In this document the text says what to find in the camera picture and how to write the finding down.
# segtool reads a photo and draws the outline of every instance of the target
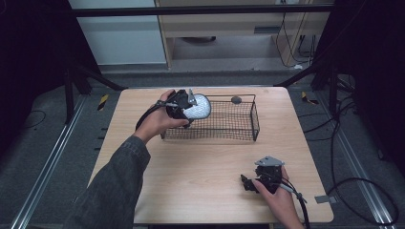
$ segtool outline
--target forearm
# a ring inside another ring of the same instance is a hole
[[[130,136],[76,201],[64,228],[132,228],[149,159],[145,144]]]

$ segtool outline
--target white panel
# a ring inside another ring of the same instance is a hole
[[[73,9],[155,7],[153,0],[70,0]],[[77,18],[98,65],[166,63],[157,16]]]

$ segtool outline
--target denim jacket sleeve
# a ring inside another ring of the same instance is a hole
[[[150,160],[145,144],[130,136],[76,200],[63,228],[133,228],[135,206]]]

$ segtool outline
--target wooden table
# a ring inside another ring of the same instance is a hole
[[[136,89],[121,93],[101,148],[94,175],[117,147],[134,132],[140,116],[167,89]],[[194,88],[195,94],[256,94],[260,133],[257,141],[193,139],[149,141],[151,161],[135,211],[134,222],[272,223],[276,219],[262,197],[247,192],[240,175],[255,177],[255,161],[273,156],[286,163],[290,181],[308,201],[311,222],[328,222],[328,203],[300,123],[285,88]],[[298,200],[295,207],[303,214]]]

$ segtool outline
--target wire mesh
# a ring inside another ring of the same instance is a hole
[[[260,131],[254,94],[207,95],[211,115],[188,128],[170,128],[162,139],[231,138],[256,141]]]

